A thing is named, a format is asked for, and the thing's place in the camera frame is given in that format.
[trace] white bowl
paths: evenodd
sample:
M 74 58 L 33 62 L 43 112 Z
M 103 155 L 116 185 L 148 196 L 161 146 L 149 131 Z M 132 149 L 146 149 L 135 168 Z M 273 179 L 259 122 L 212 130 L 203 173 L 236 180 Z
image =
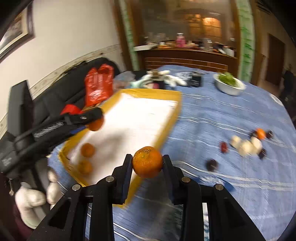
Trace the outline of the white bowl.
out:
M 241 93 L 242 90 L 246 89 L 246 85 L 242 81 L 240 81 L 236 78 L 234 78 L 234 79 L 237 82 L 238 87 L 233 87 L 233 86 L 227 85 L 227 84 L 223 83 L 222 81 L 220 81 L 219 74 L 214 74 L 214 79 L 215 79 L 216 87 L 219 90 L 221 90 L 222 92 L 229 94 L 229 95 L 237 96 Z

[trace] person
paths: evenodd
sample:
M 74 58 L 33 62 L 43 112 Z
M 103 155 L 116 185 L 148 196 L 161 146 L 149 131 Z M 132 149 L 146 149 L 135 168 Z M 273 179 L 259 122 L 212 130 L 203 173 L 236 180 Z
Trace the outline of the person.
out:
M 291 72 L 292 70 L 292 65 L 289 64 L 288 69 L 286 70 L 285 74 L 283 75 L 284 78 L 284 89 L 281 92 L 281 95 L 279 96 L 281 101 L 285 101 L 287 95 L 289 95 L 292 90 L 293 90 L 293 86 L 294 86 L 294 75 Z

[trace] floor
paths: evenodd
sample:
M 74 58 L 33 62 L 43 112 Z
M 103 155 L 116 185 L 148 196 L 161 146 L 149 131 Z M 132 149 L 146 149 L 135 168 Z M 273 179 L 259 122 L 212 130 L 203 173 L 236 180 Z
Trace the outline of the floor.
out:
M 279 97 L 281 90 L 282 90 L 282 88 L 280 88 L 280 86 L 272 84 L 272 83 L 270 83 L 266 80 L 263 80 L 263 79 L 258 81 L 257 86 L 268 91 L 269 93 L 275 95 L 276 97 Z

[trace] pink bottle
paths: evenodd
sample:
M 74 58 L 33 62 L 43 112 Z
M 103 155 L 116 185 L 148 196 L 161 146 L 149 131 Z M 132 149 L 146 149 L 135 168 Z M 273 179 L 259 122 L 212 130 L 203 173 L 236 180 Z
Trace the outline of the pink bottle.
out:
M 183 33 L 178 33 L 176 43 L 179 48 L 184 48 L 185 38 L 184 38 Z

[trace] green vegetable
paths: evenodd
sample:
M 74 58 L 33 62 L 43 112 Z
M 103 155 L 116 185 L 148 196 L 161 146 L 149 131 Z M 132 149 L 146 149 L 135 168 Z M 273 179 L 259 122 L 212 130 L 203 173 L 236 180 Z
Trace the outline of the green vegetable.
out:
M 219 74 L 218 78 L 224 84 L 230 85 L 232 87 L 238 87 L 238 84 L 231 73 L 225 72 L 224 74 Z

